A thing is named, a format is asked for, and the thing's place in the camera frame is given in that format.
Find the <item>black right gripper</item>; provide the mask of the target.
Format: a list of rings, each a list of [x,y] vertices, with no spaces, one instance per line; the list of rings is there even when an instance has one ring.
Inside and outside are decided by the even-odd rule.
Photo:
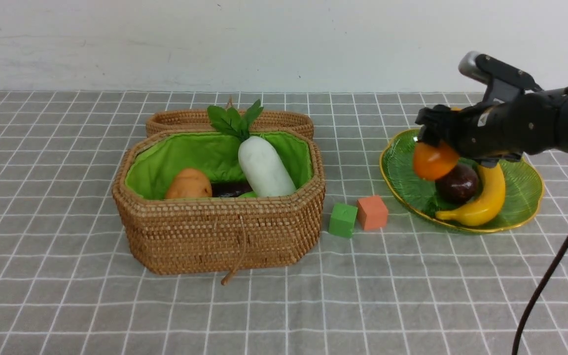
[[[552,97],[525,94],[506,103],[478,104],[457,113],[437,104],[418,111],[417,143],[448,144],[461,157],[473,160],[511,159],[536,155],[556,147],[561,113]]]

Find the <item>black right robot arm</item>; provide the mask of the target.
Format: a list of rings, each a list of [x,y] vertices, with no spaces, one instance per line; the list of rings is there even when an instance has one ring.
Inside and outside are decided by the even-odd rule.
[[[437,105],[422,108],[419,139],[448,144],[461,158],[491,168],[499,160],[547,150],[568,153],[568,87],[530,92],[511,101],[479,103],[459,111]]]

